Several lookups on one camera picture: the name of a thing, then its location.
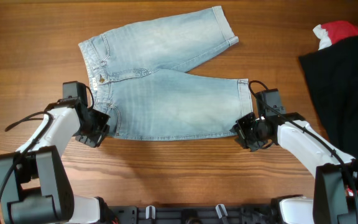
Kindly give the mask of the light blue denim shorts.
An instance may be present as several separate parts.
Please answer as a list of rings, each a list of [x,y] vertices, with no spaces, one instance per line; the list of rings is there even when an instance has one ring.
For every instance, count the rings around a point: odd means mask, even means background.
[[[253,110],[249,81],[191,71],[238,42],[223,8],[135,22],[79,44],[109,135],[136,141],[232,136]]]

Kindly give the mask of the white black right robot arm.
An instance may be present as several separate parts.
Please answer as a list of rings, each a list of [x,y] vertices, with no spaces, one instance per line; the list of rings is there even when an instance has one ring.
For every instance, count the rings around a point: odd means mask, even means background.
[[[298,113],[257,119],[249,113],[232,127],[237,142],[256,151],[271,141],[293,154],[314,177],[314,196],[276,203],[280,223],[358,223],[358,159],[318,135]]]

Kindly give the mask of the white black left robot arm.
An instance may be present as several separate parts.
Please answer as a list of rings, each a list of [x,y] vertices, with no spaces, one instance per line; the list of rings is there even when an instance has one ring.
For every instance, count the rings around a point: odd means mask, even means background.
[[[115,223],[100,197],[73,193],[61,156],[71,138],[98,147],[109,116],[78,100],[51,103],[32,137],[0,155],[0,223]]]

